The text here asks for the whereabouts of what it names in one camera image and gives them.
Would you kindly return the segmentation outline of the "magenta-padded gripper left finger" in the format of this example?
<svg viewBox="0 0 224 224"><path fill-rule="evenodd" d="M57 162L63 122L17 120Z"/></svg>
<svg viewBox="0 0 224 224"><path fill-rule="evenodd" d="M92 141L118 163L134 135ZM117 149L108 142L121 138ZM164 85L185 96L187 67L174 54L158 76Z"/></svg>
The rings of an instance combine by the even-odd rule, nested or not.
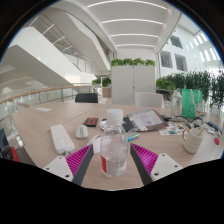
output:
<svg viewBox="0 0 224 224"><path fill-rule="evenodd" d="M81 185L93 155L93 145L90 144L68 156L56 157L44 170Z"/></svg>

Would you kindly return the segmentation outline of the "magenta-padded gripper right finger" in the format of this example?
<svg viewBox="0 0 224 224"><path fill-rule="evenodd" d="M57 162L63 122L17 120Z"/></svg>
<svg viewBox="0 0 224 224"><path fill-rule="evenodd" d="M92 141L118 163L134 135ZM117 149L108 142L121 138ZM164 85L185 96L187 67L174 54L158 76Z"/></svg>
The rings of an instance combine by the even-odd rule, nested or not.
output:
<svg viewBox="0 0 224 224"><path fill-rule="evenodd" d="M130 145L130 153L144 185L182 169L182 166L166 153L156 154L134 143Z"/></svg>

